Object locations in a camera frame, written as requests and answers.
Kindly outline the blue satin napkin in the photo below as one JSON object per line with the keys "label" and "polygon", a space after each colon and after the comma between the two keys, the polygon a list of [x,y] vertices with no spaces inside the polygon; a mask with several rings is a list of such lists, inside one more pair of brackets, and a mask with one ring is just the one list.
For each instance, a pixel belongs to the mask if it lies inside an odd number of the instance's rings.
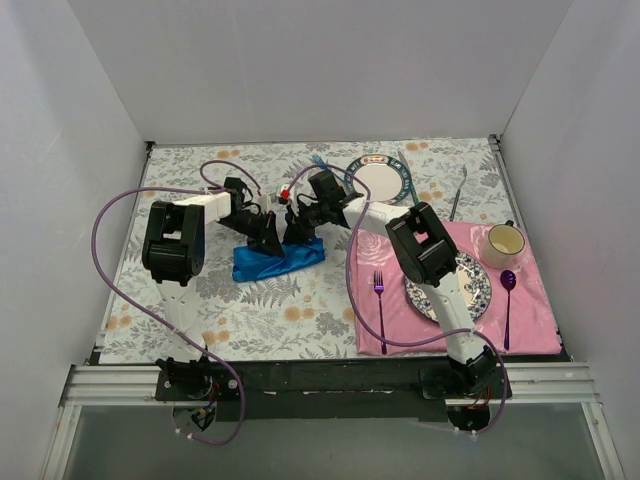
{"label": "blue satin napkin", "polygon": [[265,280],[323,262],[326,258],[324,243],[314,237],[306,245],[284,245],[284,256],[272,256],[249,247],[233,250],[232,279],[238,283]]}

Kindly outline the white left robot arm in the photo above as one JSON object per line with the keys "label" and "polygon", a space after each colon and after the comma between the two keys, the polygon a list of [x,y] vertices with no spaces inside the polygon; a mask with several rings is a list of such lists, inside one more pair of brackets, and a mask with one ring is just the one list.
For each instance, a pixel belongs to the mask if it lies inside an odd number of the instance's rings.
{"label": "white left robot arm", "polygon": [[250,249],[284,255],[276,232],[276,215],[268,195],[253,194],[237,177],[221,187],[176,202],[152,204],[142,250],[142,263],[160,293],[169,324],[168,358],[159,366],[168,385],[193,400],[212,394],[216,382],[206,370],[204,326],[196,306],[196,277],[205,263],[205,227],[212,223],[247,237]]}

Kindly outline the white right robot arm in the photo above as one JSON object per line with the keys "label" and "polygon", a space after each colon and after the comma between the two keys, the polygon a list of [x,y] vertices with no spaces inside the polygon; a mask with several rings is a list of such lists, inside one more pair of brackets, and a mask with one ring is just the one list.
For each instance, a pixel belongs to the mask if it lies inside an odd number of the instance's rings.
{"label": "white right robot arm", "polygon": [[314,168],[304,168],[276,194],[277,201],[287,208],[284,240],[306,243],[316,227],[331,223],[351,231],[347,249],[347,256],[351,257],[359,231],[386,237],[402,273],[430,300],[441,333],[401,342],[391,339],[382,329],[374,330],[359,311],[352,292],[352,268],[347,266],[345,281],[356,319],[384,346],[417,347],[445,340],[448,375],[459,395],[471,398],[491,392],[500,393],[501,399],[506,400],[509,379],[504,361],[493,342],[475,328],[458,285],[459,250],[433,208],[425,202],[397,207],[375,202],[368,193],[348,194],[327,170],[309,178],[315,200],[307,205],[297,200],[294,187],[302,174]]}

